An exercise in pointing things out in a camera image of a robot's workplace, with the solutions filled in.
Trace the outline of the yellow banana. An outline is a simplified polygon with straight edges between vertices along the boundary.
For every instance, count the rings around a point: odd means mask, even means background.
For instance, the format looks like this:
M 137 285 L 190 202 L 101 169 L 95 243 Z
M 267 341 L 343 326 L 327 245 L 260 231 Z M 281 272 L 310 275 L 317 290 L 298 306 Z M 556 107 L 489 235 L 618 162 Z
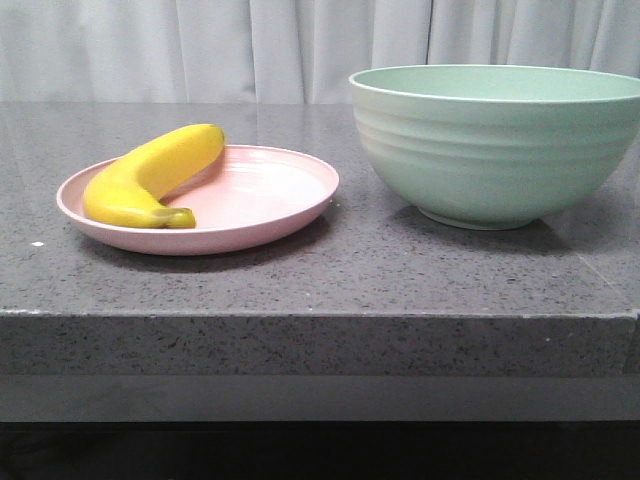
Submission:
M 83 210 L 94 221 L 128 228 L 190 229 L 195 214 L 161 199 L 213 164 L 225 135 L 212 124 L 188 125 L 129 151 L 98 173 L 83 192 Z

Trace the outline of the pink plate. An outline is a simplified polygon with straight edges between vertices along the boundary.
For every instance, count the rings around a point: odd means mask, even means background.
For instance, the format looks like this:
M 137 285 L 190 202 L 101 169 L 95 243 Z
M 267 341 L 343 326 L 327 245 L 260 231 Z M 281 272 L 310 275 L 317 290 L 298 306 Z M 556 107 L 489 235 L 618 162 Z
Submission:
M 213 165 L 173 190 L 164 201 L 195 214 L 193 229 L 132 229 L 88 219 L 82 196 L 107 167 L 88 167 L 58 189 L 57 204 L 82 233 L 126 251 L 168 256 L 239 251 L 284 238 L 313 222 L 339 185 L 337 171 L 300 152 L 229 145 Z

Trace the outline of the green bowl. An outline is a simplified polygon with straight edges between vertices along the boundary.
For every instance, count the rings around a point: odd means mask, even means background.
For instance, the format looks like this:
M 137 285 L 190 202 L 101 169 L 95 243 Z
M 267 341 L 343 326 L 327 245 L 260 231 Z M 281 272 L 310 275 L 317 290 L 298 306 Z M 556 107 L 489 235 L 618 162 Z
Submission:
M 639 81 L 591 70 L 411 65 L 349 79 L 377 176 L 438 222 L 505 230 L 568 208 L 639 131 Z

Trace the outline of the white curtain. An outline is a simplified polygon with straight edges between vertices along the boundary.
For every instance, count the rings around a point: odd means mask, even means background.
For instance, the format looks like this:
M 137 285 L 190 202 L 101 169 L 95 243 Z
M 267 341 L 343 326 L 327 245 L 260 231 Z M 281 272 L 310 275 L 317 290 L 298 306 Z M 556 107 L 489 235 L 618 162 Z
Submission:
M 5 101 L 335 104 L 413 64 L 639 72 L 635 1 L 5 1 Z

